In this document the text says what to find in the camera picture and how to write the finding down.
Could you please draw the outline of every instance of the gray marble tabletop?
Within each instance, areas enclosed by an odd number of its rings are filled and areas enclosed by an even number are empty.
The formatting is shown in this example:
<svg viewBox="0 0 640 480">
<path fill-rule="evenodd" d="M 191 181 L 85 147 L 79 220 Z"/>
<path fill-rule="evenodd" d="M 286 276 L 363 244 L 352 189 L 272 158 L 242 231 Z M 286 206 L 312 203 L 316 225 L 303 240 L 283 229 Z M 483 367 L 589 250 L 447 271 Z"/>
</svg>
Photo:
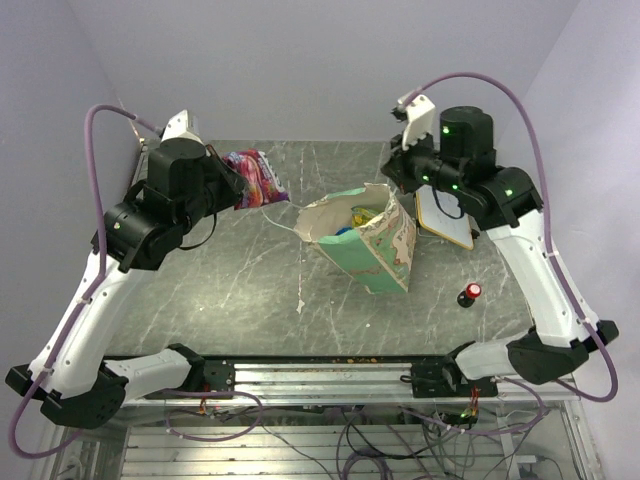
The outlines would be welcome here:
<svg viewBox="0 0 640 480">
<path fill-rule="evenodd" d="M 388 156 L 388 145 L 381 142 L 215 145 L 220 152 L 266 152 L 295 205 L 364 182 L 387 181 L 379 173 Z M 401 202 L 415 214 L 410 196 Z M 297 210 L 280 203 L 223 212 L 204 246 L 166 258 L 140 292 L 108 354 L 151 354 L 174 342 L 200 354 L 433 354 L 531 325 L 520 288 L 485 235 L 467 251 L 420 232 L 409 293 L 370 295 L 264 216 L 293 227 Z M 203 239 L 211 222 L 201 221 L 187 243 Z M 471 281 L 482 285 L 483 294 L 463 309 L 456 297 Z"/>
</svg>

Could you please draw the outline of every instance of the white wall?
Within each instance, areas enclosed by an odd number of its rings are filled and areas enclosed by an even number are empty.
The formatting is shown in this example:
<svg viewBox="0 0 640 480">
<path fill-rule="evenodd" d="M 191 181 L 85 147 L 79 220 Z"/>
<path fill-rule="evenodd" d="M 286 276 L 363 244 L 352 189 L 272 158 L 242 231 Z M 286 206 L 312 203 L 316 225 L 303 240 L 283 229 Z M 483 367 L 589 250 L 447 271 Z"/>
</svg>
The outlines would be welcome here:
<svg viewBox="0 0 640 480">
<path fill-rule="evenodd" d="M 492 73 L 524 95 L 577 0 L 69 0 L 125 105 L 188 107 L 217 139 L 387 140 L 395 100 L 438 75 Z M 439 107 L 510 106 L 477 82 Z"/>
<path fill-rule="evenodd" d="M 0 372 L 29 363 L 53 333 L 78 285 L 95 230 L 82 122 L 94 103 L 117 102 L 79 23 L 61 0 L 0 7 Z M 126 120 L 96 119 L 103 200 L 124 192 L 136 137 Z M 18 396 L 0 385 L 0 477 L 26 478 L 6 432 Z M 24 419 L 33 449 L 43 424 Z"/>
<path fill-rule="evenodd" d="M 640 15 L 633 0 L 582 0 L 526 96 L 546 160 L 555 240 L 581 292 L 620 338 L 610 348 L 620 393 L 585 407 L 611 480 L 638 478 L 640 395 Z M 521 120 L 499 145 L 505 164 L 533 171 Z M 605 393 L 599 355 L 580 386 Z"/>
</svg>

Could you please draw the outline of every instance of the pink snack package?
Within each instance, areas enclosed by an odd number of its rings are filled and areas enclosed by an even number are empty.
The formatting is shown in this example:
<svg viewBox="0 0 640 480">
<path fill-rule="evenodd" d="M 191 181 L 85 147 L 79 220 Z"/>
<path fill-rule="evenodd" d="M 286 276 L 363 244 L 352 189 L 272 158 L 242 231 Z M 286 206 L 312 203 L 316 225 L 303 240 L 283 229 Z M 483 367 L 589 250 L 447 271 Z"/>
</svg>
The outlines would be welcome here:
<svg viewBox="0 0 640 480">
<path fill-rule="evenodd" d="M 264 152 L 246 150 L 231 152 L 222 160 L 235 172 L 247 179 L 249 188 L 242 200 L 235 206 L 241 208 L 258 208 L 270 203 L 289 200 L 280 179 L 271 168 Z"/>
</svg>

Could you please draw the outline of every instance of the yellow package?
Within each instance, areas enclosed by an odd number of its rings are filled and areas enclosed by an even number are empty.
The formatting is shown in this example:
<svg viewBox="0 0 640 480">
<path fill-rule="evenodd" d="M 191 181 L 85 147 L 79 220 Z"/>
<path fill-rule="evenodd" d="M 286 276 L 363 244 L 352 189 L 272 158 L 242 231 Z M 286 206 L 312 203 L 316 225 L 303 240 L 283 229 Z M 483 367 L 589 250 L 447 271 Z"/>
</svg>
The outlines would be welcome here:
<svg viewBox="0 0 640 480">
<path fill-rule="evenodd" d="M 351 209 L 351 226 L 357 228 L 366 225 L 380 215 L 380 213 L 381 212 L 372 210 L 371 208 L 353 207 Z"/>
</svg>

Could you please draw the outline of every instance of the green bag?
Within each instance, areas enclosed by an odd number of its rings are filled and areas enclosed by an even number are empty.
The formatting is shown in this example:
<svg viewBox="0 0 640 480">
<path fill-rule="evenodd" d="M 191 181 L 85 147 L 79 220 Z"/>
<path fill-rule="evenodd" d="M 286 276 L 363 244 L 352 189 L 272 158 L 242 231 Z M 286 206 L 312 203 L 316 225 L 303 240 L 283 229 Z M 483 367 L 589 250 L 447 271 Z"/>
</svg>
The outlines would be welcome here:
<svg viewBox="0 0 640 480">
<path fill-rule="evenodd" d="M 336 235 L 351 225 L 351 209 L 378 210 L 366 225 Z M 369 293 L 407 292 L 416 242 L 416 225 L 386 184 L 332 193 L 303 208 L 294 228 Z"/>
</svg>

